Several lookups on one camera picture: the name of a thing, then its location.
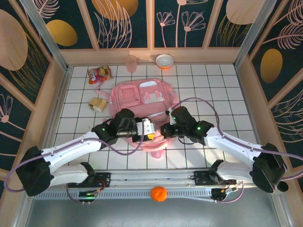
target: snack bag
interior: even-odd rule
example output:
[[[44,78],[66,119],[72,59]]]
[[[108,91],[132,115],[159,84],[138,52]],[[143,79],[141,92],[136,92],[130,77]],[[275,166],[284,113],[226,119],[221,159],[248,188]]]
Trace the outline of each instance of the snack bag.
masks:
[[[89,84],[97,84],[101,81],[105,81],[112,78],[110,68],[107,65],[88,70],[88,74]]]

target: yellow object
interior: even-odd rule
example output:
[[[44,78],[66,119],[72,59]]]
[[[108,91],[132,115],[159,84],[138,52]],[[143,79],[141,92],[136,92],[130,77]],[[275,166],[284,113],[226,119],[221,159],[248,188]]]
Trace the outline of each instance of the yellow object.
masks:
[[[89,103],[90,109],[96,112],[103,112],[106,106],[107,106],[107,100],[102,98],[101,99],[93,98]]]
[[[51,20],[46,27],[59,45],[72,46],[78,41],[75,29],[63,20]]]
[[[152,140],[153,137],[154,137],[154,134],[148,134],[148,135],[147,135],[147,138],[149,138],[150,140]]]
[[[261,77],[265,83],[274,82],[279,76],[283,65],[283,57],[280,51],[269,49],[263,55],[261,61]]]
[[[157,202],[163,202],[167,198],[167,190],[163,187],[155,187],[151,190],[151,198]]]
[[[117,20],[118,6],[116,1],[122,10],[125,8],[129,17],[131,17],[138,9],[138,0],[92,0],[92,3],[99,14],[107,19]]]
[[[0,9],[0,66],[19,70],[27,60],[27,35],[21,24]]]
[[[248,25],[255,21],[264,0],[228,0],[226,16],[237,25]]]

